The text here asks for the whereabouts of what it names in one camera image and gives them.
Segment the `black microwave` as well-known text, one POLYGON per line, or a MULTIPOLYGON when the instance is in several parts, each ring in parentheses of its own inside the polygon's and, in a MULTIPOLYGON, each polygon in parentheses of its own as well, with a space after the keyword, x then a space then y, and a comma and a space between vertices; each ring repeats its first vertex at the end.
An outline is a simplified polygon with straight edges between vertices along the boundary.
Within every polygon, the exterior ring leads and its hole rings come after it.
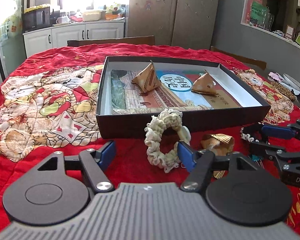
POLYGON ((22 14, 23 33, 51 26, 50 7, 37 8, 22 14))

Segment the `silver refrigerator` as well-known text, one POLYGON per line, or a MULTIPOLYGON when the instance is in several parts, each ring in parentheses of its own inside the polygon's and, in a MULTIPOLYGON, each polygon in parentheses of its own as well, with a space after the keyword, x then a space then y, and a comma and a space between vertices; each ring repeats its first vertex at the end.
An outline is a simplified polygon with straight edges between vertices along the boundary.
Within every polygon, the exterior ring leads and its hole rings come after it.
POLYGON ((126 35, 157 45, 209 49, 219 0, 129 0, 126 35))

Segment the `brown pyramid packet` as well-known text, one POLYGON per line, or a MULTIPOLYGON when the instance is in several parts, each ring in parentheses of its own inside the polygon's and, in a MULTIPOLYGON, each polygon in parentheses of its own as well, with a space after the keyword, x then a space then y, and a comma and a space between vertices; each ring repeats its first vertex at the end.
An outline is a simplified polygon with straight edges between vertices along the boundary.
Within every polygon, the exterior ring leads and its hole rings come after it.
POLYGON ((154 63, 151 61, 145 69, 132 79, 131 83, 137 85, 142 93, 148 93, 159 88, 161 81, 157 76, 154 63))
POLYGON ((216 85, 211 75, 206 72, 194 81, 191 91, 198 94, 217 95, 216 85))

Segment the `teal binder clip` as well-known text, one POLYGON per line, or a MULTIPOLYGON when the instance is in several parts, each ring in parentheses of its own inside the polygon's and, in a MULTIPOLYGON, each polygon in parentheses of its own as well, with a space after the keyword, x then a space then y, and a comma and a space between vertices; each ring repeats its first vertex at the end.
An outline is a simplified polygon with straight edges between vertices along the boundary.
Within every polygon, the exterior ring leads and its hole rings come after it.
POLYGON ((259 157, 257 155, 251 155, 251 159, 252 161, 254 161, 258 166, 264 168, 264 165, 263 165, 263 158, 262 157, 259 157))

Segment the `black lace scrunchie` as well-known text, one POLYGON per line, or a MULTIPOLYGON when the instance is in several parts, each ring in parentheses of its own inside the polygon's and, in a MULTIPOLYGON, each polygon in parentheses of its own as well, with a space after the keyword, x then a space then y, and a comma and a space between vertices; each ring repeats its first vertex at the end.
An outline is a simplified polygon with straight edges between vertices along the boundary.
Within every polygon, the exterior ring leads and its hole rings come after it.
POLYGON ((241 139, 248 142, 268 142, 268 137, 262 132, 263 124, 256 123, 242 127, 240 130, 241 139))

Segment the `red bear quilt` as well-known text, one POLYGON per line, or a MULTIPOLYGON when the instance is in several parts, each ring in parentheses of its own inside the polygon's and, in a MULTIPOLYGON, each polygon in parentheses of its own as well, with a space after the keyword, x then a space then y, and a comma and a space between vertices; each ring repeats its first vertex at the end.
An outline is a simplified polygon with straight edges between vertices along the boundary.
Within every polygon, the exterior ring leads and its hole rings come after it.
MULTIPOLYGON (((233 56, 209 50, 170 46, 102 44, 62 47, 34 54, 0 85, 0 231, 10 223, 2 205, 4 191, 52 152, 77 155, 106 141, 98 132, 96 96, 107 56, 175 57, 218 62, 229 70, 247 72, 233 56)), ((106 175, 117 185, 175 182, 188 173, 152 166, 141 138, 116 139, 117 154, 106 175)), ((286 224, 300 234, 300 189, 289 187, 293 207, 286 224)))

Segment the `white mug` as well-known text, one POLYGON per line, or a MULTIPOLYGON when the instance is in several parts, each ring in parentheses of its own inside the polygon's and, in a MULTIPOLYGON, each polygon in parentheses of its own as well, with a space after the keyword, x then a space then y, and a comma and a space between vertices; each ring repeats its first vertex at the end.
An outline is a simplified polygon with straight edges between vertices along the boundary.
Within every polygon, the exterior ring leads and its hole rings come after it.
POLYGON ((68 18, 68 16, 64 15, 64 16, 57 18, 56 23, 64 24, 64 23, 68 23, 69 21, 70 21, 70 19, 68 18))

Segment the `white plate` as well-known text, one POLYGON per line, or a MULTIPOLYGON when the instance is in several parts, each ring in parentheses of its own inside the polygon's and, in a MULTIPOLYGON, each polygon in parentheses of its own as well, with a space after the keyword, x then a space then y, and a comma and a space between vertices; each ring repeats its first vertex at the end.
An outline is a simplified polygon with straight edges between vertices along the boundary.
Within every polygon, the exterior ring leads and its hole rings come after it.
POLYGON ((300 91, 300 82, 299 81, 296 81, 294 78, 292 78, 291 76, 289 76, 287 74, 284 74, 283 78, 286 81, 286 83, 288 83, 291 87, 300 91))

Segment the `white wall shelf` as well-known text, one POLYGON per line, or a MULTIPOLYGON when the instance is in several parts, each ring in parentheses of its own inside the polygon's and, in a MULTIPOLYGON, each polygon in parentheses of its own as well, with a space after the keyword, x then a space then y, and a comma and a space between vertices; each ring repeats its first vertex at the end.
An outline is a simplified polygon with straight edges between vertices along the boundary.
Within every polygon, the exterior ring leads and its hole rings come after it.
POLYGON ((300 49, 300 0, 244 0, 241 25, 300 49))

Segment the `Chinese history book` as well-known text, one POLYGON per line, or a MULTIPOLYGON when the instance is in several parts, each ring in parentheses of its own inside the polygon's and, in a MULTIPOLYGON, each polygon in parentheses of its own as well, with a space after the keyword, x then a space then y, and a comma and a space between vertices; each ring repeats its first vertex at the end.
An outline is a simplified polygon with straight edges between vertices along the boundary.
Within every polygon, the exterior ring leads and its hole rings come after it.
POLYGON ((110 72, 111 108, 113 114, 156 113, 166 108, 178 111, 241 108, 242 105, 215 79, 217 95, 198 94, 191 91, 194 81, 203 71, 159 70, 161 86, 148 93, 132 84, 137 71, 112 70, 110 72))

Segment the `black shallow cardboard box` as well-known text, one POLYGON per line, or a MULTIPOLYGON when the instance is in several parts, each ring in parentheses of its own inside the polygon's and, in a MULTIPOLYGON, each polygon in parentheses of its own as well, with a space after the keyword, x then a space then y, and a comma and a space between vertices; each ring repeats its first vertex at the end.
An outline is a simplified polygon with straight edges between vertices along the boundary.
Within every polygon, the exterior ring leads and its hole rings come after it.
POLYGON ((152 117, 168 108, 180 111, 183 125, 198 132, 260 122, 270 104, 220 63, 106 58, 96 110, 101 137, 141 138, 152 117))

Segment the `white kitchen cabinet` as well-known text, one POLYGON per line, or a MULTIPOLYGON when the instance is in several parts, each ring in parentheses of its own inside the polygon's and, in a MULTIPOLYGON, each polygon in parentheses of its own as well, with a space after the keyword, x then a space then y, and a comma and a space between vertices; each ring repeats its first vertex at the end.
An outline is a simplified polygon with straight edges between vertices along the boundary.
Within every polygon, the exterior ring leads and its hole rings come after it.
POLYGON ((57 24, 23 34, 26 56, 52 48, 64 47, 69 40, 123 38, 125 20, 57 24))

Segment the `cream crochet scrunchie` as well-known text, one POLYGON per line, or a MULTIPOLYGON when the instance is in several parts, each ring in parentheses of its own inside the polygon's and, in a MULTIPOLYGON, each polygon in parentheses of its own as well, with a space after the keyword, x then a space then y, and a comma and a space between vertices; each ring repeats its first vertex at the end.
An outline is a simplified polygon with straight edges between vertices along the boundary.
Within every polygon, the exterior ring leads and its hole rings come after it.
POLYGON ((147 159, 153 166, 169 173, 181 163, 177 148, 179 142, 190 144, 191 134, 183 125, 183 114, 175 109, 163 110, 159 115, 152 116, 145 128, 144 140, 147 146, 147 159))

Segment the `brown packet gold edge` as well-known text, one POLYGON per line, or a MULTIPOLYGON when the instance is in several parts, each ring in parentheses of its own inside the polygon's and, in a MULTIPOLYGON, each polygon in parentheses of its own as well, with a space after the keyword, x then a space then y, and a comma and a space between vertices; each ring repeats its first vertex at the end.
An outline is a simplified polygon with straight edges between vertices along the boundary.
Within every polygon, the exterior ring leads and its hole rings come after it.
POLYGON ((206 134, 200 143, 204 150, 212 151, 216 156, 226 156, 233 152, 235 140, 232 136, 222 133, 206 134))

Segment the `beige plastic tub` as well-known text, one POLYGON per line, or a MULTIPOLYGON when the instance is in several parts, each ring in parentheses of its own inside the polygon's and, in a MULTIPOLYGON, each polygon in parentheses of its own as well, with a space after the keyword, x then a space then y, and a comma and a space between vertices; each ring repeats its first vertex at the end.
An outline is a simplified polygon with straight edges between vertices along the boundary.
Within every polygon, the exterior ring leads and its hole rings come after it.
POLYGON ((102 10, 89 10, 82 13, 83 22, 99 21, 102 18, 102 10))

